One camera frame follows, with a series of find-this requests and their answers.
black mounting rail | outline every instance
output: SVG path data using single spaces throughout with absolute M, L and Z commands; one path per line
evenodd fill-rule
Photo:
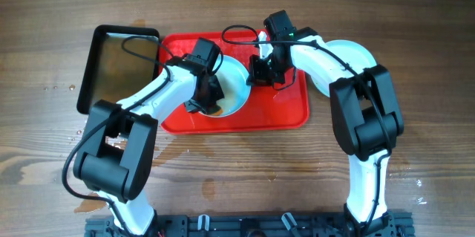
M 391 212 L 389 224 L 370 237 L 414 237 L 412 214 Z M 344 214 L 327 212 L 314 215 L 294 215 L 296 225 L 288 230 L 278 215 L 242 215 L 189 218 L 186 215 L 159 215 L 158 228 L 162 237 L 346 237 Z M 113 223 L 114 217 L 86 220 L 85 237 L 123 237 Z

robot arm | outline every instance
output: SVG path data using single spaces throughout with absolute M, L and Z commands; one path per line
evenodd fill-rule
M 100 100 L 92 107 L 85 134 L 153 93 L 170 78 L 141 105 L 96 132 L 77 152 L 74 175 L 100 197 L 114 202 L 112 213 L 118 228 L 123 229 L 120 217 L 127 232 L 135 236 L 157 233 L 157 215 L 143 190 L 151 170 L 157 127 L 184 103 L 189 112 L 215 108 L 216 101 L 223 97 L 212 70 L 219 54 L 215 43 L 199 39 L 192 54 L 173 57 L 166 63 L 170 77 L 163 71 L 135 95 L 117 104 Z M 106 136 L 117 137 L 119 133 L 128 138 L 125 150 L 105 142 Z
M 260 56 L 251 56 L 248 82 L 253 85 L 284 83 L 285 71 L 295 67 L 318 83 L 318 89 L 330 97 L 333 131 L 350 161 L 350 194 L 345 204 L 347 232 L 363 236 L 387 226 L 384 186 L 388 149 L 396 146 L 396 137 L 404 128 L 389 72 L 376 65 L 370 53 L 354 42 L 347 42 L 350 45 L 344 49 L 333 50 L 314 30 L 308 27 L 296 30 L 285 11 L 272 14 L 264 25 L 272 42 L 259 44 Z M 258 40 L 266 38 L 261 32 Z M 299 45 L 297 41 L 316 45 Z M 365 97 L 361 83 L 324 50 L 338 56 L 359 74 L 376 98 L 377 106 L 361 110 L 360 100 Z M 381 113 L 389 134 L 388 149 L 375 108 Z

black cable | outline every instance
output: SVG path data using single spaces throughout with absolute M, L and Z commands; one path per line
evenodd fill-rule
M 120 47 L 125 52 L 129 53 L 130 55 L 137 56 L 141 59 L 148 60 L 149 62 L 153 62 L 153 63 L 155 63 L 155 61 L 156 61 L 156 59 L 149 58 L 147 56 L 143 56 L 142 54 L 135 53 L 135 52 L 130 51 L 129 49 L 125 48 L 125 43 L 128 42 L 129 40 L 132 40 L 132 39 L 145 39 L 145 40 L 148 40 L 150 42 L 153 42 L 153 43 L 157 44 L 159 47 L 163 48 L 168 54 L 170 54 L 170 56 L 172 56 L 172 57 L 174 56 L 173 53 L 165 45 L 163 45 L 162 43 L 160 43 L 158 40 L 155 39 L 155 36 L 129 36 L 128 38 L 124 39 L 122 41 L 122 44 L 120 45 Z
M 221 54 L 221 61 L 220 61 L 220 64 L 216 67 L 216 70 L 212 71 L 210 73 L 211 76 L 214 76 L 217 71 L 221 68 L 221 65 L 223 64 L 223 60 L 224 60 L 224 54 L 223 54 L 223 51 L 220 51 L 220 54 Z
M 381 181 L 380 181 L 380 179 L 381 179 L 381 162 L 385 158 L 390 157 L 391 154 L 392 154 L 392 149 L 391 149 L 391 145 L 390 145 L 390 138 L 389 138 L 389 134 L 387 133 L 386 125 L 384 124 L 383 118 L 381 116 L 381 112 L 379 111 L 379 108 L 376 104 L 374 96 L 371 93 L 371 90 L 368 88 L 368 85 L 361 79 L 359 74 L 356 73 L 350 67 L 350 65 L 348 63 L 344 62 L 342 59 L 340 59 L 338 56 L 336 56 L 333 52 L 327 50 L 326 48 L 321 47 L 315 40 L 313 40 L 311 42 L 300 42 L 300 41 L 292 41 L 292 40 L 277 40 L 277 41 L 257 41 L 256 40 L 254 42 L 236 42 L 236 41 L 228 40 L 224 37 L 224 34 L 232 28 L 245 28 L 245 29 L 249 29 L 249 30 L 251 30 L 251 31 L 253 31 L 257 34 L 256 30 L 254 30 L 252 27 L 247 26 L 247 25 L 231 25 L 231 26 L 228 26 L 221 33 L 221 39 L 223 39 L 224 42 L 229 43 L 229 44 L 234 44 L 234 45 L 288 44 L 288 45 L 306 45 L 306 46 L 310 46 L 310 47 L 319 49 L 319 50 L 327 53 L 333 59 L 335 59 L 337 62 L 339 62 L 341 65 L 343 65 L 344 68 L 346 70 L 348 70 L 355 77 L 356 82 L 358 82 L 358 84 L 363 88 L 365 97 L 373 105 L 373 109 L 376 113 L 376 117 L 378 118 L 379 125 L 381 126 L 381 129 L 383 131 L 384 141 L 385 141 L 385 144 L 386 144 L 385 148 L 387 150 L 387 154 L 382 155 L 375 163 L 375 166 L 376 166 L 376 193 L 375 193 L 375 199 L 373 200 L 373 208 L 371 209 L 370 217 L 368 218 L 368 220 L 364 224 L 363 230 L 361 231 L 361 234 L 364 235 L 368 231 L 368 229 L 370 228 L 371 221 L 373 220 L 373 217 L 376 213 L 376 208 L 379 205 L 379 194 L 380 194 L 379 187 L 380 187 L 380 183 L 381 183 Z
M 79 151 L 79 149 L 81 149 L 81 147 L 84 145 L 84 143 L 86 141 L 88 141 L 94 134 L 96 134 L 96 132 L 98 132 L 102 127 L 104 126 L 107 126 L 109 123 L 112 123 L 114 122 L 115 120 L 119 119 L 122 115 L 124 114 L 127 114 L 130 110 L 142 105 L 147 99 L 149 99 L 150 97 L 152 97 L 154 94 L 156 94 L 158 91 L 160 91 L 162 88 L 164 88 L 166 86 L 166 84 L 168 84 L 168 82 L 170 82 L 170 79 L 171 79 L 171 72 L 170 72 L 170 69 L 168 69 L 168 67 L 153 59 L 153 58 L 149 58 L 147 56 L 143 56 L 141 54 L 138 54 L 138 53 L 135 53 L 133 51 L 130 51 L 128 49 L 125 48 L 125 43 L 131 39 L 136 39 L 136 38 L 141 38 L 141 39 L 147 39 L 148 41 L 152 41 L 152 42 L 155 42 L 157 43 L 161 48 L 165 49 L 172 57 L 174 56 L 170 50 L 166 47 L 164 47 L 161 43 L 159 43 L 157 40 L 155 39 L 151 39 L 151 38 L 147 38 L 147 37 L 144 37 L 144 36 L 130 36 L 126 39 L 124 39 L 122 41 L 122 49 L 129 53 L 129 54 L 132 54 L 134 56 L 137 56 L 141 59 L 146 59 L 148 61 L 151 61 L 153 62 L 154 64 L 156 65 L 159 65 L 159 66 L 162 66 L 166 73 L 167 73 L 167 77 L 165 79 L 165 81 L 163 81 L 163 83 L 158 87 L 158 88 L 155 88 L 151 93 L 147 94 L 146 96 L 144 96 L 142 99 L 138 100 L 136 103 L 134 103 L 133 105 L 123 109 L 122 111 L 118 112 L 117 114 L 109 117 L 108 119 L 102 121 L 99 125 L 95 126 L 92 130 L 90 130 L 85 136 L 82 137 L 82 139 L 76 144 L 76 146 L 74 147 L 74 149 L 71 151 L 71 153 L 68 155 L 68 158 L 66 158 L 66 161 L 65 161 L 65 165 L 63 166 L 63 169 L 62 169 L 62 176 L 61 176 L 61 180 L 62 180 L 62 184 L 63 184 L 63 187 L 70 193 L 72 194 L 72 196 L 75 196 L 77 198 L 81 198 L 81 199 L 85 199 L 85 200 L 97 200 L 97 201 L 105 201 L 106 203 L 109 204 L 109 207 L 112 209 L 113 213 L 116 215 L 117 219 L 119 220 L 119 223 L 121 225 L 121 227 L 124 229 L 125 233 L 127 236 L 134 236 L 134 234 L 130 233 L 130 231 L 128 230 L 127 226 L 125 225 L 125 222 L 122 218 L 122 216 L 120 215 L 119 213 L 119 210 L 117 209 L 114 201 L 112 201 L 111 199 L 109 198 L 103 198 L 103 197 L 98 197 L 98 196 L 89 196 L 89 195 L 83 195 L 83 194 L 80 194 L 78 192 L 75 192 L 70 186 L 69 186 L 69 183 L 68 183 L 68 169 L 69 169 L 69 165 L 71 164 L 71 161 L 73 160 L 73 157 L 74 155 Z
M 274 88 L 276 91 L 282 91 L 284 89 L 287 89 L 291 85 L 293 85 L 295 83 L 296 79 L 297 79 L 297 67 L 294 66 L 294 74 L 292 75 L 292 82 L 290 84 L 284 86 L 283 88 L 275 88 L 275 84 L 274 84 L 274 82 L 272 82 L 272 88 Z

